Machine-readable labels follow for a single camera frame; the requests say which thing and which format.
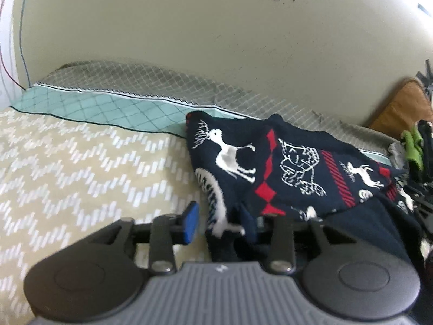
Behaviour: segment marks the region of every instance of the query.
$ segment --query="blue wire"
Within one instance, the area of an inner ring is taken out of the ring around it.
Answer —
[[[29,86],[31,86],[29,71],[27,70],[27,65],[25,63],[24,54],[22,52],[22,20],[24,18],[24,8],[25,8],[25,0],[22,0],[21,7],[21,19],[19,21],[19,52],[21,54],[22,63],[24,64],[25,74],[27,76],[27,81],[29,82]]]

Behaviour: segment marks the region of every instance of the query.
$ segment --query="circular cover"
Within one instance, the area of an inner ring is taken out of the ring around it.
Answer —
[[[404,312],[419,293],[419,277],[411,265],[358,244],[330,246],[306,266],[302,283],[319,307],[364,321]]]
[[[64,321],[94,321],[127,306],[143,277],[126,255],[103,244],[61,251],[30,269],[24,293],[36,315]]]

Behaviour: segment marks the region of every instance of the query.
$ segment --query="gray ribbed plate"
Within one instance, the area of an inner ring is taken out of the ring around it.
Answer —
[[[36,318],[31,325],[61,324]],[[187,262],[155,277],[131,306],[92,325],[356,325],[312,305],[290,277],[265,273],[257,262]],[[414,325],[405,316],[369,322]]]

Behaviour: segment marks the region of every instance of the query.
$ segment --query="brown cushion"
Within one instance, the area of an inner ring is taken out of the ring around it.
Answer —
[[[376,112],[369,128],[400,139],[401,132],[409,130],[420,119],[433,122],[432,106],[421,83],[407,78]]]

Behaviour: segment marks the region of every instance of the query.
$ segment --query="beige bed sheet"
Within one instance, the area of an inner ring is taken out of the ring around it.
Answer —
[[[205,196],[186,142],[165,133],[0,113],[0,324],[33,317],[22,283],[42,258],[119,219],[150,222],[201,205],[199,233],[176,261],[208,259]],[[140,246],[136,262],[146,266]]]

